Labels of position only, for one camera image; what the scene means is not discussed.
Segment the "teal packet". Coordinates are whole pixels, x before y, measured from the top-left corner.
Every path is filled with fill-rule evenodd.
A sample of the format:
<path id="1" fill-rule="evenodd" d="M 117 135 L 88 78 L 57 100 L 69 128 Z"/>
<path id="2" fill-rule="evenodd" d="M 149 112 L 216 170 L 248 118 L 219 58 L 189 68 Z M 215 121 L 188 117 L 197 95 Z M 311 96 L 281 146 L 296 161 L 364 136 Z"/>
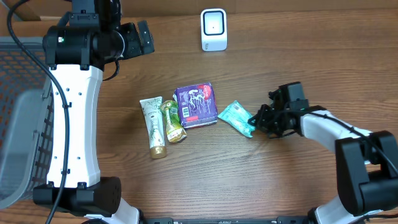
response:
<path id="1" fill-rule="evenodd" d="M 256 129 L 248 123 L 249 118 L 252 118 L 252 114 L 245 110 L 237 100 L 228 105 L 218 117 L 232 125 L 247 138 L 252 138 L 252 132 Z"/>

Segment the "purple snack packet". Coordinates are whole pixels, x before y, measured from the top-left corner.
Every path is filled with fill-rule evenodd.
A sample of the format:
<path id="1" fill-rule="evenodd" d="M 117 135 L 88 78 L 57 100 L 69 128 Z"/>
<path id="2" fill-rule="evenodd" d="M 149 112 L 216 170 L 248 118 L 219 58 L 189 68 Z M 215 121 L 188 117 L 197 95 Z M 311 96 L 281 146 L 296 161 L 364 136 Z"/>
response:
<path id="1" fill-rule="evenodd" d="M 174 91 L 180 123 L 185 129 L 215 124 L 218 119 L 215 92 L 210 82 L 179 87 Z"/>

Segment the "white cosmetic tube gold cap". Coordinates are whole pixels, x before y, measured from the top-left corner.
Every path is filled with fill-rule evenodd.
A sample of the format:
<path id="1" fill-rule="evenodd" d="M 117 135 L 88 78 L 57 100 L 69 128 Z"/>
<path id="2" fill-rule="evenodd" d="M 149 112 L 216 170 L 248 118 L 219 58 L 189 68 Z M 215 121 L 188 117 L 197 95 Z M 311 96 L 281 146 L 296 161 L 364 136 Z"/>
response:
<path id="1" fill-rule="evenodd" d="M 160 106 L 162 97 L 157 96 L 140 101 L 149 136 L 150 156 L 161 159 L 167 156 L 165 145 L 164 124 Z"/>

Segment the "green yellow sachet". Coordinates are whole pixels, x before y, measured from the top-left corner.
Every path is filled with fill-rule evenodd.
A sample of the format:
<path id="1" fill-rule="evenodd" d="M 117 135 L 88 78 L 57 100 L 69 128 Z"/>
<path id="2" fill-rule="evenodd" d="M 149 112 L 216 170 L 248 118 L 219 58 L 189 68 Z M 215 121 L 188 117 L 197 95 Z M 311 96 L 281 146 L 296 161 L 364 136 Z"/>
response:
<path id="1" fill-rule="evenodd" d="M 177 102 L 173 100 L 164 101 L 160 110 L 165 119 L 166 135 L 169 142 L 176 143 L 186 138 L 187 133 L 180 124 Z"/>

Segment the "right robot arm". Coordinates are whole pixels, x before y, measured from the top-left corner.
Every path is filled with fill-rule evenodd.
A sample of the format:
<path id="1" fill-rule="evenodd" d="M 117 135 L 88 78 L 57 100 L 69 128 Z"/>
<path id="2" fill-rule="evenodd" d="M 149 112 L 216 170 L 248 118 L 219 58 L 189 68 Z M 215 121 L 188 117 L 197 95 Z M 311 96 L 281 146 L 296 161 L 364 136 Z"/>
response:
<path id="1" fill-rule="evenodd" d="M 335 155 L 338 195 L 297 223 L 364 223 L 397 218 L 397 141 L 389 131 L 356 128 L 306 101 L 262 105 L 248 123 L 270 138 L 299 134 Z"/>

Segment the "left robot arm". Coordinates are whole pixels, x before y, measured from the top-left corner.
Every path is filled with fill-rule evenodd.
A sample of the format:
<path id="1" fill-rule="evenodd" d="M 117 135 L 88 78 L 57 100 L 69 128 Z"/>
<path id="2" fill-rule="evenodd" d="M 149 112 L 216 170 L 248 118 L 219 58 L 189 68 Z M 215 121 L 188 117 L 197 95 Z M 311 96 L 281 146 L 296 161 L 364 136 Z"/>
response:
<path id="1" fill-rule="evenodd" d="M 119 1 L 73 1 L 42 45 L 54 77 L 53 146 L 34 203 L 87 223 L 142 223 L 142 212 L 122 198 L 120 179 L 100 174 L 96 112 L 105 65 L 154 51 L 147 22 L 122 24 Z"/>

